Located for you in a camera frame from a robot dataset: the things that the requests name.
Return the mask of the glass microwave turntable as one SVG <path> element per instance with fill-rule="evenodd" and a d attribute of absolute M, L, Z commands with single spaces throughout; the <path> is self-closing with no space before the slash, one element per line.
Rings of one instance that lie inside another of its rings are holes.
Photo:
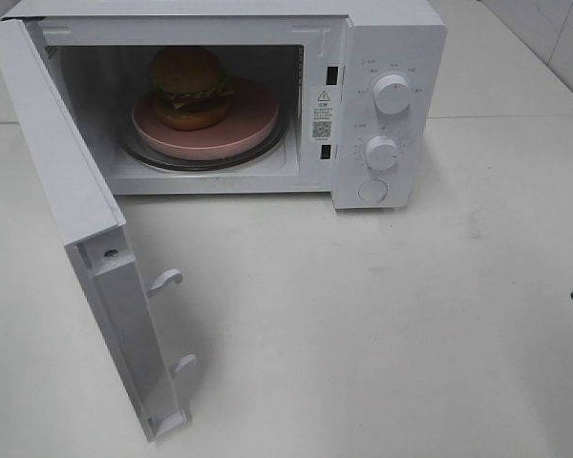
<path fill-rule="evenodd" d="M 146 166 L 166 173 L 192 174 L 269 174 L 287 165 L 285 149 L 290 124 L 280 116 L 269 136 L 259 145 L 232 157 L 212 160 L 190 160 L 167 156 L 148 146 L 135 128 L 122 122 L 118 131 L 118 144 L 129 156 Z"/>

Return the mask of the burger with lettuce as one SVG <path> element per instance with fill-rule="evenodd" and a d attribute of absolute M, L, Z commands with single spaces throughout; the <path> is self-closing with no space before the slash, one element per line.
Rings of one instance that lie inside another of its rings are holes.
<path fill-rule="evenodd" d="M 221 122 L 232 95 L 219 58 L 200 46 L 169 46 L 148 70 L 152 108 L 160 122 L 177 131 L 195 131 Z"/>

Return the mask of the pink round plate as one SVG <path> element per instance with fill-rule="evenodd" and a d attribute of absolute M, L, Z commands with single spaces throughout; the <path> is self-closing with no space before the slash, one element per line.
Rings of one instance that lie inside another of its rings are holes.
<path fill-rule="evenodd" d="M 241 154 L 267 139 L 278 123 L 279 99 L 265 85 L 233 77 L 226 95 L 175 107 L 149 93 L 132 109 L 134 126 L 151 148 L 202 161 Z"/>

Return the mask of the round white door button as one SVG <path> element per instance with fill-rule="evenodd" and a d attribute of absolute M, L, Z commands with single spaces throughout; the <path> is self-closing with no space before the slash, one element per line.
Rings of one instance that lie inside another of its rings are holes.
<path fill-rule="evenodd" d="M 385 199 L 388 194 L 388 185 L 380 179 L 370 179 L 360 185 L 358 196 L 371 203 L 379 203 Z"/>

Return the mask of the white upper microwave knob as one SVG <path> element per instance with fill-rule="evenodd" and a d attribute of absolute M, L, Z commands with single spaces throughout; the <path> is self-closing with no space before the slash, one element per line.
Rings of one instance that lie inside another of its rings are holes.
<path fill-rule="evenodd" d="M 382 75 L 372 86 L 375 108 L 384 115 L 396 115 L 406 110 L 412 100 L 413 88 L 403 73 Z"/>

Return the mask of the white lower microwave knob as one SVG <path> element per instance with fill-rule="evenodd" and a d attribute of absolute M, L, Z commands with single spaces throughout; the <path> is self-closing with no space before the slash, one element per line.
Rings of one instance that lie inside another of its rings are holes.
<path fill-rule="evenodd" d="M 399 159 L 399 147 L 387 136 L 375 136 L 365 147 L 365 159 L 370 169 L 385 171 L 391 169 Z"/>

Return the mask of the white microwave oven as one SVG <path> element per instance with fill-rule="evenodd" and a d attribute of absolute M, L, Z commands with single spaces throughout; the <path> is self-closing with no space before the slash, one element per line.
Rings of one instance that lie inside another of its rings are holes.
<path fill-rule="evenodd" d="M 393 208 L 446 34 L 425 1 L 22 1 L 0 69 L 59 216 L 116 195 Z"/>

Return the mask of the white microwave knob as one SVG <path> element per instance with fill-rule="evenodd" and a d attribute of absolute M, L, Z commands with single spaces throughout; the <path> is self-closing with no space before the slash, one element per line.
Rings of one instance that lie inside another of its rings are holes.
<path fill-rule="evenodd" d="M 396 115 L 406 110 L 412 100 L 413 88 L 403 73 L 382 75 L 372 86 L 375 108 L 384 115 Z"/>
<path fill-rule="evenodd" d="M 385 171 L 391 169 L 399 159 L 399 147 L 387 136 L 375 136 L 365 147 L 365 159 L 370 169 Z"/>

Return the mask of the white microwave door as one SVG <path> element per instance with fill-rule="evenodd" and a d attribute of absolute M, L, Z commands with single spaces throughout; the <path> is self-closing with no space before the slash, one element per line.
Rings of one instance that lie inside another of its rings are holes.
<path fill-rule="evenodd" d="M 194 354 L 167 364 L 150 299 L 182 273 L 144 284 L 126 220 L 47 68 L 40 28 L 0 22 L 0 70 L 64 249 L 150 442 L 187 421 L 177 386 Z"/>

